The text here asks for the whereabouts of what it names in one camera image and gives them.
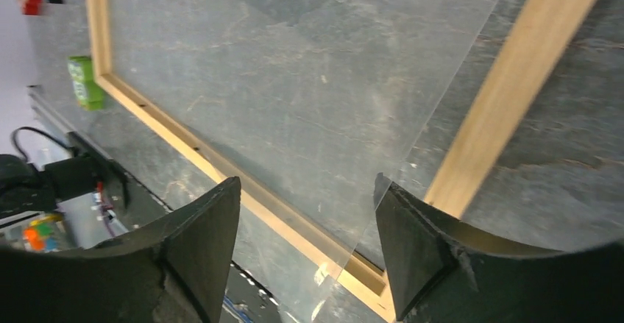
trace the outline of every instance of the dark slate surface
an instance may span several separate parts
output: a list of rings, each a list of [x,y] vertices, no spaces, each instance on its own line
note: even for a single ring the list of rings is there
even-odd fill
[[[188,204],[215,185],[112,99],[106,101],[106,108],[101,111],[86,112],[78,106],[66,59],[71,55],[89,53],[84,0],[46,5],[44,15],[29,17],[28,23],[38,64],[37,83],[43,86],[43,95],[49,104],[76,129],[89,135],[172,207]],[[310,273],[312,281],[316,268],[244,208],[241,212],[234,260],[270,290],[302,297],[301,292],[296,292],[300,273]],[[327,288],[319,290],[319,296],[329,294],[332,289],[332,283],[325,281],[324,287]],[[295,302],[297,306],[293,309],[311,314],[317,303]],[[374,322],[373,313],[368,314]],[[283,315],[288,318],[286,310]]]
[[[467,16],[461,15],[469,12],[465,6],[443,1],[438,2],[437,7],[430,6],[438,10],[427,13],[430,16],[438,15],[441,20],[450,17],[449,22],[440,24],[436,20],[425,20],[426,15],[418,15],[418,10],[425,10],[427,1],[432,0],[116,1],[113,5],[125,8],[127,17],[116,13],[113,25],[118,24],[116,17],[118,21],[140,23],[123,25],[113,32],[117,41],[116,69],[123,78],[170,112],[178,113],[180,119],[220,145],[224,153],[236,157],[264,182],[281,185],[278,191],[285,198],[302,193],[304,178],[301,177],[312,180],[318,193],[298,205],[345,241],[354,241],[369,219],[366,211],[372,215],[372,209],[363,209],[362,213],[344,209],[349,209],[349,204],[366,204],[368,196],[355,200],[345,199],[345,196],[326,199],[331,192],[323,188],[331,190],[339,184],[345,194],[365,194],[360,185],[365,184],[372,192],[377,172],[397,175],[398,168],[400,177],[394,178],[400,179],[401,184],[417,196],[424,196],[524,0],[497,3],[448,93],[407,162],[400,167],[397,165],[401,152],[397,150],[401,148],[397,145],[404,142],[403,151],[407,153],[412,141],[407,142],[405,136],[417,134],[412,129],[419,121],[425,123],[428,104],[433,108],[436,102],[427,101],[424,109],[413,108],[423,106],[418,100],[421,96],[419,91],[407,88],[406,82],[414,81],[419,87],[440,85],[442,88],[450,82],[451,68],[460,66],[464,59],[463,54],[450,52],[460,51],[464,46],[467,52],[472,42],[467,39],[466,31],[470,30],[457,30],[458,27],[463,29],[467,22]],[[38,59],[38,82],[43,85],[52,106],[173,207],[182,206],[212,188],[212,181],[115,102],[107,101],[105,110],[91,113],[77,106],[65,59],[69,55],[88,53],[88,28],[84,0],[67,2],[46,6],[44,16],[29,18]],[[468,15],[469,18],[487,15],[488,5],[494,4],[485,0],[481,3],[483,5],[473,8],[476,12]],[[599,241],[622,228],[624,206],[622,192],[617,188],[622,185],[624,174],[620,147],[624,119],[621,89],[618,88],[624,79],[622,6],[623,0],[600,0],[592,11],[473,202],[466,215],[468,222],[518,241],[562,249]],[[185,11],[179,13],[176,7],[183,7]],[[210,25],[208,18],[201,15],[207,9],[213,10]],[[441,26],[446,30],[434,29]],[[470,28],[473,32],[479,29]],[[125,45],[119,41],[124,38],[128,41]],[[424,44],[433,38],[447,42],[450,50],[441,53],[436,51],[439,49],[436,44]],[[418,50],[430,50],[426,52],[432,54],[426,60],[415,62],[409,52],[415,49],[410,46],[414,42],[423,43]],[[271,45],[272,51],[261,51]],[[123,46],[127,46],[125,55]],[[202,50],[213,53],[202,54]],[[240,64],[235,67],[240,71],[239,77],[233,79],[232,69],[225,69],[226,62]],[[247,70],[245,63],[256,65]],[[282,74],[276,78],[275,73],[284,68],[297,74]],[[301,83],[300,79],[316,90],[304,90],[300,95],[294,95],[296,91],[282,90],[277,94],[279,99],[267,98],[269,92],[277,93],[270,87],[276,84],[295,86]],[[195,84],[195,88],[180,84],[182,81],[189,86]],[[208,82],[210,93],[198,94],[197,91],[207,91],[202,84],[208,85]],[[356,119],[364,126],[370,121],[379,122],[377,129],[337,124],[336,121],[349,117],[344,108],[330,110],[323,104],[314,104],[321,101],[320,92],[328,93],[328,88],[338,89],[348,84],[355,84],[361,90],[346,96],[331,95],[332,100],[339,107],[347,103],[361,105]],[[231,102],[228,99],[235,93],[244,97],[246,104],[242,106],[247,106],[248,110],[241,106],[234,110],[231,105],[222,104]],[[265,108],[253,110],[251,107],[256,102]],[[289,121],[300,127],[290,131],[294,133],[289,135],[292,144],[280,145],[279,138],[272,134],[285,131],[262,129],[274,123],[273,110],[286,111],[279,122]],[[412,120],[414,126],[384,120],[387,116]],[[247,129],[236,128],[243,123]],[[347,142],[339,143],[336,139],[335,143],[315,149],[317,153],[309,152],[310,148],[318,147],[313,143],[315,139],[327,137],[327,133],[322,134],[324,128],[337,131],[338,136],[346,135]],[[254,130],[266,133],[251,138],[250,131]],[[366,135],[371,130],[377,134]],[[370,143],[373,137],[379,143]],[[392,162],[386,164],[379,160],[370,164],[369,160],[360,159],[358,167],[345,170],[348,173],[332,168],[344,166],[345,160],[354,154],[353,150],[384,155],[384,160]],[[322,160],[320,155],[333,156]],[[294,164],[305,172],[319,163],[327,166],[327,172],[316,179],[309,174],[267,171],[285,170],[286,166]],[[359,249],[383,265],[375,224],[368,226]],[[286,293],[286,299],[304,297],[304,293],[297,292],[297,280],[301,279],[302,272],[312,275],[316,271],[245,209],[241,210],[234,258],[278,298],[280,292]],[[329,290],[331,295],[316,316],[318,322],[378,322],[370,310],[339,285]],[[311,317],[317,303],[293,301],[289,305]],[[287,322],[290,318],[284,313],[283,319]]]
[[[403,166],[424,197],[524,0],[500,0]],[[599,0],[464,219],[574,249],[624,228],[624,0]]]
[[[495,2],[111,0],[114,66],[355,246]]]

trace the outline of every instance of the clear acrylic sheet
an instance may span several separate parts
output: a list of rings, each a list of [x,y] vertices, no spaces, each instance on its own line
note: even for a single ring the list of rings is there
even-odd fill
[[[110,0],[124,81],[313,219],[347,251],[497,0]],[[335,278],[248,210],[234,260],[310,322]]]

